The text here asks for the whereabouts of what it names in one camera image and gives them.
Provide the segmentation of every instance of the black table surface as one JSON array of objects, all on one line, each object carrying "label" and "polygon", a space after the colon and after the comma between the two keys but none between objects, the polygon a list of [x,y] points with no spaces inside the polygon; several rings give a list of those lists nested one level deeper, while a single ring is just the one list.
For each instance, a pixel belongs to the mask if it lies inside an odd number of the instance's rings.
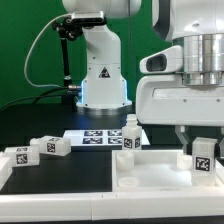
[{"label": "black table surface", "polygon": [[[61,104],[15,105],[0,113],[0,150],[6,147],[27,146],[30,139],[45,135],[62,137],[65,130],[121,129],[125,124],[126,114],[86,115],[74,112],[71,106]],[[73,147],[72,152],[65,157],[41,154],[39,166],[14,168],[0,195],[111,192],[111,151],[120,149],[121,146],[105,146],[103,149],[102,146],[80,146]],[[224,217],[54,223],[223,224]]]}]

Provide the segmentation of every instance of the green wall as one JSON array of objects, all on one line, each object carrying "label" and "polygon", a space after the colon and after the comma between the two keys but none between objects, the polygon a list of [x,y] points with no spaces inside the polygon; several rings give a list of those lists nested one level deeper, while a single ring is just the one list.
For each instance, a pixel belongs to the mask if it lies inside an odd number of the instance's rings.
[{"label": "green wall", "polygon": [[[47,90],[27,83],[23,74],[24,62],[40,30],[51,19],[65,13],[61,0],[0,0],[0,107],[12,100],[36,96]],[[131,18],[131,38],[128,19],[109,20],[108,26],[121,38],[122,74],[128,81],[128,97],[135,101],[136,85],[143,76],[139,71],[139,61],[169,44],[160,40],[151,29],[151,0],[142,0],[138,15]],[[79,84],[86,74],[83,37],[69,43],[69,55],[73,81]],[[28,71],[30,79],[36,84],[63,85],[60,40],[51,28],[38,42]]]}]

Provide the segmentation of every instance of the black table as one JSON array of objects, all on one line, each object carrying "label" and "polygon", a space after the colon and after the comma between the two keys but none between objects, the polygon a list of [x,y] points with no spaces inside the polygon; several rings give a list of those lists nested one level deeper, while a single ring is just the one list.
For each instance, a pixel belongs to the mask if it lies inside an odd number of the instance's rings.
[{"label": "black table", "polygon": [[[0,113],[0,150],[6,147],[29,145],[30,139],[45,135],[62,137],[65,130],[121,129],[125,124],[125,114],[109,117],[93,116],[79,114],[74,112],[71,106],[60,104],[16,105]],[[114,149],[119,150],[121,147],[106,146],[104,150],[99,147],[73,147],[72,153],[65,157],[42,154],[39,166],[13,169],[13,174],[0,195],[110,192],[112,190],[111,151]],[[224,223],[224,217],[66,223],[218,224]]]}]

